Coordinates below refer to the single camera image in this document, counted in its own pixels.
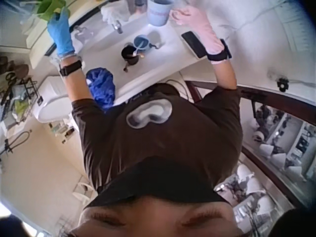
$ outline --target blue mug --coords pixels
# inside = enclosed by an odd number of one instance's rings
[[[136,48],[134,54],[144,53],[151,48],[158,49],[156,45],[150,43],[146,35],[139,35],[134,39],[134,47]]]
[[[153,26],[164,26],[173,7],[173,0],[148,0],[147,18]]]

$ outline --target light fixture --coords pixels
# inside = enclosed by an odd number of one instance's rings
[[[34,229],[32,226],[23,222],[23,227],[26,230],[26,232],[29,233],[30,236],[32,236],[32,237],[36,236],[38,231],[36,229]]]
[[[9,215],[11,215],[10,210],[0,202],[0,217],[6,217]]]

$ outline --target brown t-shirt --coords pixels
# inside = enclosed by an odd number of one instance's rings
[[[150,122],[140,129],[127,124],[130,112],[157,99],[172,104],[166,122]],[[241,151],[239,102],[237,90],[221,87],[197,104],[156,92],[115,106],[106,114],[92,99],[75,101],[73,116],[79,127],[84,167],[93,187],[98,189],[151,156],[185,164],[214,187],[231,175]]]

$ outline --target blue towel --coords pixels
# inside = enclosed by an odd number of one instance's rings
[[[105,68],[95,68],[87,72],[86,77],[91,81],[89,89],[94,100],[106,112],[113,106],[115,100],[115,85],[112,73]]]

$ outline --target bottle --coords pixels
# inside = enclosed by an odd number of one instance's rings
[[[143,14],[147,11],[147,1],[146,0],[135,0],[135,13]]]

